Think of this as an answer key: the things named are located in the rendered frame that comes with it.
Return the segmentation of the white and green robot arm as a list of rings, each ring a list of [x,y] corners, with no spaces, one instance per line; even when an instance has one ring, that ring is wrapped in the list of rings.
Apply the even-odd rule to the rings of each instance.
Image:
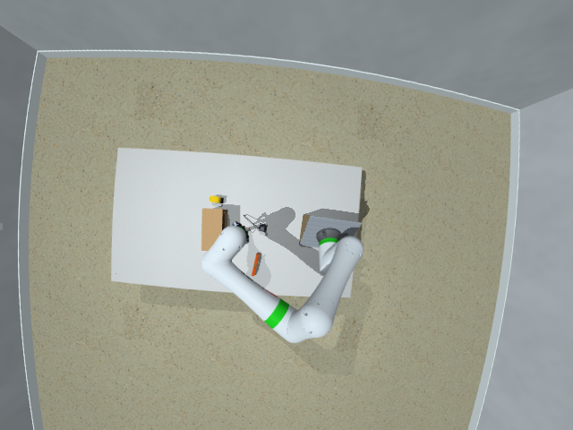
[[[246,243],[247,230],[240,225],[224,228],[201,259],[203,271],[242,299],[285,340],[298,343],[326,335],[332,328],[347,281],[363,255],[363,243],[335,228],[320,230],[316,238],[320,271],[325,275],[306,303],[296,310],[232,263]]]

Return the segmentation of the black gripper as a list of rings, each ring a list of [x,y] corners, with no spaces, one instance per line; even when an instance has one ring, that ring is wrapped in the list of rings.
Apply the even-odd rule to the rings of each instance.
[[[238,223],[237,221],[234,222],[233,225],[234,225],[234,226],[237,226],[237,225],[242,226],[242,224],[241,224],[241,223]],[[245,243],[245,244],[247,244],[247,243],[249,243],[249,235],[248,235],[248,237],[247,237],[247,239],[246,239],[246,243]]]

